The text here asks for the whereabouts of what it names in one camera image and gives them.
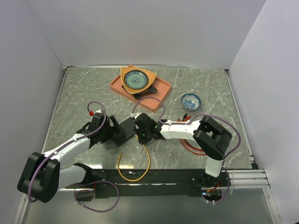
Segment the black network switch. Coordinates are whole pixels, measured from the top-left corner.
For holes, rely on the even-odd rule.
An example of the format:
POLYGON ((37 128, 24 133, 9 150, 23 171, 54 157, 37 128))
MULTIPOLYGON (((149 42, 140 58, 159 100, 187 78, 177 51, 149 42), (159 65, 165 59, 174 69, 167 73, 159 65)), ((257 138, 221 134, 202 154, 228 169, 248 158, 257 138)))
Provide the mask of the black network switch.
POLYGON ((123 136, 126 137, 126 142, 135 135, 135 120, 131 117, 119 123, 123 129, 123 136))

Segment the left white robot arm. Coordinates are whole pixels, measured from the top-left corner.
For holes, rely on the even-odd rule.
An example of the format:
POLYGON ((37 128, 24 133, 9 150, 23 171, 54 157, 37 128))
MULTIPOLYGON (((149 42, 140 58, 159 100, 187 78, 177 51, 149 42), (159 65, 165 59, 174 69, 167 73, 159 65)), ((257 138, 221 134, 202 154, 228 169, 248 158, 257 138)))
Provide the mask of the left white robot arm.
POLYGON ((80 162, 69 168, 64 166, 98 143, 112 141, 116 146, 121 146, 133 137, 134 126, 133 118, 119 123, 113 115, 96 112, 92 115, 92 120, 65 143, 43 154, 32 153, 25 164, 17 189, 25 193, 31 203, 47 203, 59 189, 69 186, 103 187, 103 182, 108 178, 106 171, 93 169, 80 162))

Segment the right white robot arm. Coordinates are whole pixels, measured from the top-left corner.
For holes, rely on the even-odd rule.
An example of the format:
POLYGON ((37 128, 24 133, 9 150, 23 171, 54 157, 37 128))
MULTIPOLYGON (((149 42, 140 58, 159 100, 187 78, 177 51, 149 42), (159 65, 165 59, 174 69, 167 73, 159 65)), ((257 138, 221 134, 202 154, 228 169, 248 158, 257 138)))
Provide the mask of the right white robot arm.
POLYGON ((195 141, 207 156, 204 180, 209 186, 221 180, 220 172, 232 134, 213 118, 204 116, 201 120, 189 122, 156 122, 145 113, 134 118, 135 133, 139 143, 151 140, 182 139, 195 141))

